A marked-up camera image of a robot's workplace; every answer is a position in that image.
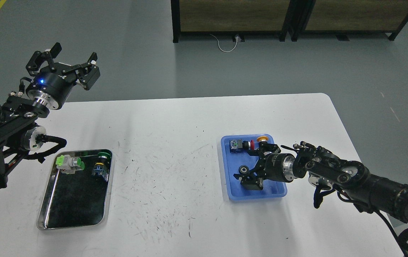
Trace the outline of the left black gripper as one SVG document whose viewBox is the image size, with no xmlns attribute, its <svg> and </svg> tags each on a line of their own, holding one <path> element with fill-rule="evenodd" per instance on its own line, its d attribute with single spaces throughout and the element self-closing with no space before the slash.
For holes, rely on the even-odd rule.
<svg viewBox="0 0 408 257">
<path fill-rule="evenodd" d="M 90 90 L 100 77 L 96 52 L 90 55 L 86 63 L 62 68 L 61 72 L 54 65 L 54 59 L 61 51 L 60 42 L 56 42 L 49 50 L 35 51 L 26 64 L 28 74 L 36 75 L 26 88 L 27 96 L 51 110 L 62 108 L 77 80 L 84 90 Z M 44 62 L 48 63 L 50 71 L 39 72 Z"/>
</svg>

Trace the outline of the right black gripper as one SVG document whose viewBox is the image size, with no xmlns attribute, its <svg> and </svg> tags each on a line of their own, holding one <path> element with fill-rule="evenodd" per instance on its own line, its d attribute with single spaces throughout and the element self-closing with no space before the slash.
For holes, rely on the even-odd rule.
<svg viewBox="0 0 408 257">
<path fill-rule="evenodd" d="M 256 164 L 247 175 L 239 174 L 239 171 L 234 173 L 235 179 L 245 190 L 252 191 L 263 190 L 264 179 L 275 182 L 292 182 L 296 178 L 293 174 L 295 157 L 290 153 L 280 152 L 276 144 L 260 141 L 258 148 L 255 148 L 255 142 L 248 141 L 248 155 L 258 157 L 262 160 L 262 164 Z"/>
</svg>

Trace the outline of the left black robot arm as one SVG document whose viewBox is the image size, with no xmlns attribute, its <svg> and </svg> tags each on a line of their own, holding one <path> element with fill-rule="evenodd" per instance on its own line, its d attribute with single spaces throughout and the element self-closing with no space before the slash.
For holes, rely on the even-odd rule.
<svg viewBox="0 0 408 257">
<path fill-rule="evenodd" d="M 61 50 L 56 42 L 35 51 L 25 67 L 28 77 L 21 78 L 18 91 L 0 104 L 0 189 L 7 187 L 8 175 L 20 161 L 43 163 L 66 146 L 66 139 L 48 135 L 36 121 L 61 109 L 74 86 L 88 91 L 100 77 L 96 52 L 84 63 L 69 65 L 55 61 Z"/>
</svg>

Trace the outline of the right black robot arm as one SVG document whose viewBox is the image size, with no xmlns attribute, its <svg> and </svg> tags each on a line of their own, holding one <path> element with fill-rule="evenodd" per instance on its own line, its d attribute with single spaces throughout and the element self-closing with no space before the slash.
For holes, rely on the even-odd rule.
<svg viewBox="0 0 408 257">
<path fill-rule="evenodd" d="M 257 138 L 257 142 L 231 140 L 229 149 L 258 157 L 254 168 L 242 165 L 234 174 L 245 189 L 262 190 L 265 180 L 290 183 L 309 174 L 308 181 L 315 187 L 315 208 L 320 207 L 325 196 L 336 192 L 341 201 L 352 203 L 359 212 L 379 215 L 408 256 L 407 184 L 371 174 L 361 162 L 341 159 L 305 141 L 290 148 L 295 155 L 281 153 L 281 147 L 268 143 L 265 136 Z"/>
</svg>

